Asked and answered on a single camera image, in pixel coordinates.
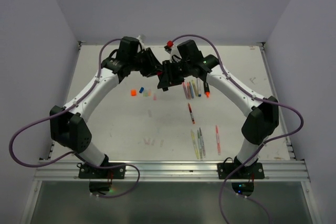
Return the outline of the orange ink pen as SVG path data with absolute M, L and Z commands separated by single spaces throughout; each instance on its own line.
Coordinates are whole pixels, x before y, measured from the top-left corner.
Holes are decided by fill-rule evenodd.
M 192 97 L 191 97 L 191 90 L 190 90 L 189 82 L 186 83 L 186 89 L 187 89 L 188 99 L 190 100 Z

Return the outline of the pink pen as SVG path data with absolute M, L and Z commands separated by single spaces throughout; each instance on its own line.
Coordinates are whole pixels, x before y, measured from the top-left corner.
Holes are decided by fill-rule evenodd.
M 217 125 L 215 126 L 215 132 L 216 132 L 217 153 L 218 153 L 218 155 L 221 155 L 219 130 L 218 130 L 218 126 Z
M 182 87 L 183 87 L 183 90 L 184 90 L 184 93 L 185 93 L 186 99 L 189 99 L 189 97 L 188 97 L 188 91 L 187 91 L 187 88 L 186 88 L 186 85 L 185 85 L 185 83 L 184 83 L 184 82 L 182 83 Z

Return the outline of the red ink pen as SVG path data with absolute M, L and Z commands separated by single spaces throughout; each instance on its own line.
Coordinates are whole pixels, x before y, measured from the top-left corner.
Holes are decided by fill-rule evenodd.
M 191 116 L 192 123 L 195 124 L 195 119 L 194 119 L 194 115 L 193 115 L 191 105 L 190 105 L 190 103 L 188 103 L 187 105 L 188 105 L 188 110 L 189 110 L 189 113 L 190 113 L 190 116 Z

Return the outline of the yellow green pen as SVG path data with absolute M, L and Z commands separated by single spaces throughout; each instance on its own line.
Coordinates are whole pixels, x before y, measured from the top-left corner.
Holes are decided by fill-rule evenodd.
M 194 93 L 195 93 L 195 96 L 198 97 L 198 89 L 197 89 L 197 85 L 195 83 L 194 80 L 192 80 L 192 86 L 193 86 L 193 90 L 194 90 Z

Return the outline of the blue cap white marker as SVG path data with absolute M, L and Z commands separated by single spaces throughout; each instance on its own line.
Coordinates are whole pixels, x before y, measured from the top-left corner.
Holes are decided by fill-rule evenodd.
M 196 83 L 197 83 L 198 97 L 201 97 L 202 96 L 202 81 L 199 78 L 197 78 Z

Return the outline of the black orange highlighter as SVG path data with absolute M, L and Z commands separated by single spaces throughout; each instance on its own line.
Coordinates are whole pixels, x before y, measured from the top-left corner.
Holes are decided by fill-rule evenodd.
M 210 96 L 210 90 L 209 90 L 209 85 L 207 82 L 203 82 L 203 86 L 204 86 L 204 93 L 206 95 L 207 98 L 209 98 Z

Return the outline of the grey thin pen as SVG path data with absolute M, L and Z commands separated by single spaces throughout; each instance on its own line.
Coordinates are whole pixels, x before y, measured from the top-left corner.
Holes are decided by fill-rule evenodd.
M 200 127 L 199 127 L 199 138 L 200 138 L 200 142 L 201 142 L 202 155 L 203 155 L 203 157 L 206 157 L 204 139 L 203 139 L 203 134 L 202 134 L 202 130 L 201 130 Z

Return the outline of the light blue pen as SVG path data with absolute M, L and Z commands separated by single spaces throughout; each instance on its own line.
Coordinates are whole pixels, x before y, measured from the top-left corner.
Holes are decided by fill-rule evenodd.
M 189 82 L 188 85 L 189 85 L 189 91 L 190 91 L 191 99 L 193 99 L 194 98 L 194 92 L 193 92 L 193 87 L 192 87 L 191 82 Z

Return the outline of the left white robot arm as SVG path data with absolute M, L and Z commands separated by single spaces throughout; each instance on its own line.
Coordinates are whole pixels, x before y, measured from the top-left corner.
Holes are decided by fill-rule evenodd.
M 99 59 L 97 72 L 79 94 L 64 106 L 50 110 L 51 138 L 91 164 L 90 171 L 97 178 L 107 176 L 109 165 L 107 155 L 91 142 L 92 134 L 87 126 L 91 114 L 131 72 L 152 77 L 162 70 L 152 50 L 145 47 L 143 36 L 125 36 L 117 41 L 118 48 L 106 59 Z

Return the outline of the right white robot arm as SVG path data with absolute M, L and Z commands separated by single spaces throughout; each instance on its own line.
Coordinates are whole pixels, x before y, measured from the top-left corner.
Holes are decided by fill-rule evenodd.
M 164 91 L 182 84 L 188 76 L 213 86 L 236 105 L 246 120 L 241 128 L 244 140 L 235 157 L 234 172 L 246 178 L 253 171 L 258 152 L 279 125 L 278 101 L 261 97 L 233 76 L 223 65 L 219 53 L 203 56 L 196 42 L 187 40 L 175 45 L 168 41 L 165 50 L 170 59 L 162 63 L 157 87 Z

